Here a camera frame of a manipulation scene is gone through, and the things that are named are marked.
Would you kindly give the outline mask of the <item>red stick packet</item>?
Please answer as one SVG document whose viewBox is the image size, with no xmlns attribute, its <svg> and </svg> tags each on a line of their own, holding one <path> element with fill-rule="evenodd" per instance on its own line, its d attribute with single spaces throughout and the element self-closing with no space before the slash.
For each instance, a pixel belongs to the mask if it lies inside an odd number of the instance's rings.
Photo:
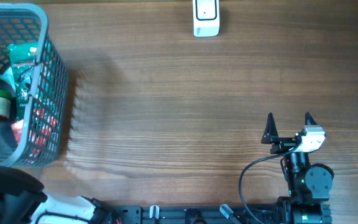
<svg viewBox="0 0 358 224">
<path fill-rule="evenodd" d="M 50 152 L 56 152 L 55 131 L 58 126 L 58 121 L 52 115 L 45 112 L 44 109 L 33 109 L 35 117 L 32 118 L 31 125 L 40 132 L 37 134 L 32 130 L 29 131 L 30 141 L 36 146 L 46 148 Z"/>
</svg>

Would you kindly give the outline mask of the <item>small red white packet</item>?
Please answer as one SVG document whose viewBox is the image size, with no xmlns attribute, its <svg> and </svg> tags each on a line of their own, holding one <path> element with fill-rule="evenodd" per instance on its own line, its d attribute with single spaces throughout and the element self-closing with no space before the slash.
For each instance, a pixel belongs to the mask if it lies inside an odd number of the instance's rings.
<svg viewBox="0 0 358 224">
<path fill-rule="evenodd" d="M 12 132 L 13 132 L 15 140 L 18 144 L 21 141 L 23 125 L 24 125 L 23 119 L 11 124 Z"/>
</svg>

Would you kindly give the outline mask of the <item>green 3M product pouch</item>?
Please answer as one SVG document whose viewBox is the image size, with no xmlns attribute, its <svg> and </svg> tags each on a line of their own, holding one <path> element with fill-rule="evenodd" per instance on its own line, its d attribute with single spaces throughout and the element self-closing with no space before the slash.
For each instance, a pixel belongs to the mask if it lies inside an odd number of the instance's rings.
<svg viewBox="0 0 358 224">
<path fill-rule="evenodd" d="M 7 46 L 16 95 L 16 120 L 24 119 L 25 107 L 34 76 L 38 43 L 11 44 Z"/>
</svg>

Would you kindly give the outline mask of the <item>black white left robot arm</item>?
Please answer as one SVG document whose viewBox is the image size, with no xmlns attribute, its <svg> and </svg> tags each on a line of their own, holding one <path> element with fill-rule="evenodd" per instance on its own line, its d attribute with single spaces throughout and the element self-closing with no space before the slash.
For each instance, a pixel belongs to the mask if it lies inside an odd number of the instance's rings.
<svg viewBox="0 0 358 224">
<path fill-rule="evenodd" d="M 28 173 L 0 166 L 0 223 L 113 223 L 116 217 L 96 199 L 48 193 Z"/>
</svg>

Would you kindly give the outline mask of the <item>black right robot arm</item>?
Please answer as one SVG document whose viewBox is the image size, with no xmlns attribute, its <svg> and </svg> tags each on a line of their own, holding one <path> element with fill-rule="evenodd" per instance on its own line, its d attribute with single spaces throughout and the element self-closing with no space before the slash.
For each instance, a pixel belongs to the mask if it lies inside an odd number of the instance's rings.
<svg viewBox="0 0 358 224">
<path fill-rule="evenodd" d="M 270 153 L 281 158 L 280 165 L 288 185 L 287 197 L 279 197 L 275 216 L 279 223 L 332 223 L 326 203 L 333 186 L 334 172 L 327 165 L 311 164 L 309 154 L 321 148 L 326 133 L 310 113 L 303 129 L 292 138 L 278 135 L 273 114 L 267 116 L 262 144 L 272 146 Z"/>
</svg>

